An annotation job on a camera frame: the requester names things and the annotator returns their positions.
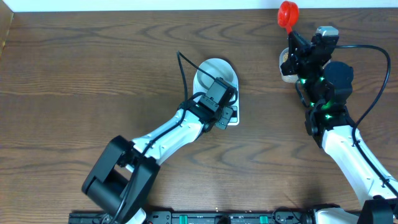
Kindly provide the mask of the red plastic scoop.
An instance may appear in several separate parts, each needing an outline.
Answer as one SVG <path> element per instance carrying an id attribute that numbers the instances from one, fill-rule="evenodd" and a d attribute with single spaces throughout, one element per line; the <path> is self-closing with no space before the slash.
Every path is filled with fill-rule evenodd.
<path id="1" fill-rule="evenodd" d="M 293 31 L 293 26 L 297 23 L 299 18 L 299 8 L 296 3 L 292 1 L 284 1 L 277 13 L 278 25 L 285 29 L 288 34 Z"/>

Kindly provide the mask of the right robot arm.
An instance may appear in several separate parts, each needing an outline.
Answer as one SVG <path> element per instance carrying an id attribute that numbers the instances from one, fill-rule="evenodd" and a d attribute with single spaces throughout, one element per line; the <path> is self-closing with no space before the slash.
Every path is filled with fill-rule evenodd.
<path id="1" fill-rule="evenodd" d="M 333 61 L 339 48 L 338 31 L 319 27 L 311 41 L 298 32 L 288 33 L 289 54 L 280 65 L 283 76 L 295 75 L 295 89 L 306 107 L 308 135 L 338 165 L 353 188 L 359 215 L 338 205 L 318 205 L 300 217 L 301 223 L 393 223 L 397 220 L 397 180 L 365 144 L 349 115 L 346 101 L 353 92 L 353 67 Z"/>

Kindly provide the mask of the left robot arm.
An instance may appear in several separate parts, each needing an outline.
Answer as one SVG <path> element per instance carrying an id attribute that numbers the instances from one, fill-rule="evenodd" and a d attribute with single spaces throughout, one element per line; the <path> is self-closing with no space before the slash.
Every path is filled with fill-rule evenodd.
<path id="1" fill-rule="evenodd" d="M 143 207 L 161 164 L 212 127 L 226 129 L 237 99 L 237 85 L 216 78 L 207 92 L 186 96 L 176 114 L 153 132 L 130 141 L 116 136 L 88 174 L 82 192 L 111 223 L 144 223 Z"/>

